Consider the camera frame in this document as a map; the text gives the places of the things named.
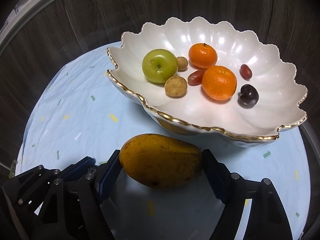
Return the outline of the front orange mandarin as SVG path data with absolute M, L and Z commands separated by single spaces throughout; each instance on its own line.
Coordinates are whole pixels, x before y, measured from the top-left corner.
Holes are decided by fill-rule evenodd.
M 224 66 L 212 66 L 205 70 L 201 85 L 211 99 L 226 101 L 236 91 L 237 78 L 230 69 Z

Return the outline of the red grape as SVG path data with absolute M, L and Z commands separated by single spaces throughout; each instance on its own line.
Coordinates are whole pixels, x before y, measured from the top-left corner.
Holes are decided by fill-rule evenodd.
M 200 70 L 197 70 L 197 71 L 191 73 L 188 76 L 189 85 L 191 85 L 191 86 L 200 85 L 202 83 L 202 78 L 203 78 L 204 73 L 205 73 L 205 70 L 203 70 L 203 69 L 200 69 Z
M 250 80 L 252 78 L 252 71 L 246 64 L 241 65 L 239 72 L 245 80 Z

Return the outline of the white scalloped gold-rimmed bowl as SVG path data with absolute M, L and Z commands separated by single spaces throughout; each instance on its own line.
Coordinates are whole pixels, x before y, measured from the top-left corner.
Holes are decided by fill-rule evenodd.
M 143 73 L 146 55 L 161 49 L 188 61 L 176 73 L 187 84 L 181 96 Z M 274 44 L 227 21 L 171 17 L 162 25 L 148 22 L 137 34 L 124 32 L 120 46 L 108 47 L 107 54 L 114 87 L 174 133 L 218 134 L 252 147 L 276 141 L 308 117 L 300 107 L 308 89 L 296 82 L 295 65 L 284 62 Z

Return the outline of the dark purple plum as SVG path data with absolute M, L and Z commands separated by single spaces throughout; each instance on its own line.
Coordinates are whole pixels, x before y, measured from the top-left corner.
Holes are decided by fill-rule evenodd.
M 258 91 L 250 84 L 245 84 L 240 88 L 240 94 L 238 97 L 238 102 L 246 107 L 252 108 L 259 101 Z

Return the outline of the back orange mandarin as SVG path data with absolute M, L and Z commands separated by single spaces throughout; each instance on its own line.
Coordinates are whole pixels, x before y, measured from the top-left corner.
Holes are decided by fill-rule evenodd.
M 193 44 L 188 52 L 189 61 L 194 67 L 207 69 L 217 63 L 216 50 L 206 43 Z

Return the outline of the orange mandarin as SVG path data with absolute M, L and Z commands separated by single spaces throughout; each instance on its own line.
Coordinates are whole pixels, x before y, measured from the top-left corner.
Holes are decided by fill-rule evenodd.
M 206 43 L 193 44 L 188 52 L 189 61 L 194 67 L 207 69 L 217 63 L 216 50 Z
M 205 70 L 201 85 L 211 99 L 226 101 L 236 91 L 237 78 L 230 69 L 224 66 L 212 66 Z

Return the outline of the green yellow apple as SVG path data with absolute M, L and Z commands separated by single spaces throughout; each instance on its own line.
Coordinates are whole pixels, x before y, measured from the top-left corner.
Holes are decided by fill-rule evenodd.
M 154 49 L 144 56 L 142 71 L 150 82 L 163 84 L 177 73 L 178 61 L 172 52 L 166 49 Z

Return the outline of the small brown longan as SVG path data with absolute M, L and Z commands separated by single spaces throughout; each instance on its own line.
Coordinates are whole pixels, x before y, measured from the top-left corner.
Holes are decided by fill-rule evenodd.
M 182 56 L 176 57 L 176 59 L 178 62 L 178 71 L 179 72 L 186 71 L 188 67 L 188 60 Z

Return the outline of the yellow orange mango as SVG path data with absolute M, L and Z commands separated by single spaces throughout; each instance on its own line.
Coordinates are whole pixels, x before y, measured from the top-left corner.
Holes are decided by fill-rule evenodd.
M 125 142 L 119 154 L 128 176 L 154 189 L 171 189 L 192 181 L 200 171 L 201 150 L 160 134 L 141 134 Z

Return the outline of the large brown longan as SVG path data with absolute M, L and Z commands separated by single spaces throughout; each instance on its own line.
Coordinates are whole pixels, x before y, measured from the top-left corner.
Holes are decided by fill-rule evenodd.
M 164 89 L 168 96 L 179 98 L 187 92 L 187 82 L 183 77 L 172 76 L 165 82 Z

